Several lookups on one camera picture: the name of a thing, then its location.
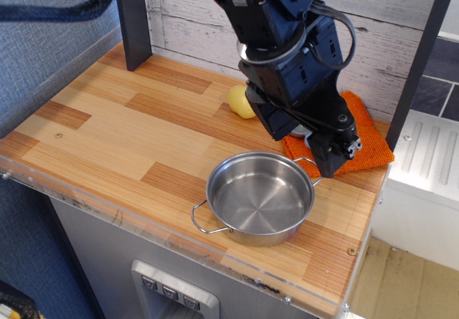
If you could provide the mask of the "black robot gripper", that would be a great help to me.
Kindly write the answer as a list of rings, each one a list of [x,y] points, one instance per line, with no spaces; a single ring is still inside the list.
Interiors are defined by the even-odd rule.
[[[322,177],[333,178],[361,149],[355,119],[336,88],[339,71],[320,65],[310,51],[255,60],[244,48],[239,68],[248,78],[248,102],[274,140],[298,125],[313,132],[308,144]]]

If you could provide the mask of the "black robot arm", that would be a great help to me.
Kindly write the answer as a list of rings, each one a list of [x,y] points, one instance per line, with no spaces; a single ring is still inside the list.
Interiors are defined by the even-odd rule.
[[[246,98],[276,140],[308,129],[318,170],[331,178],[361,148],[356,123],[337,80],[343,55],[336,23],[354,26],[321,0],[214,0],[237,35]]]

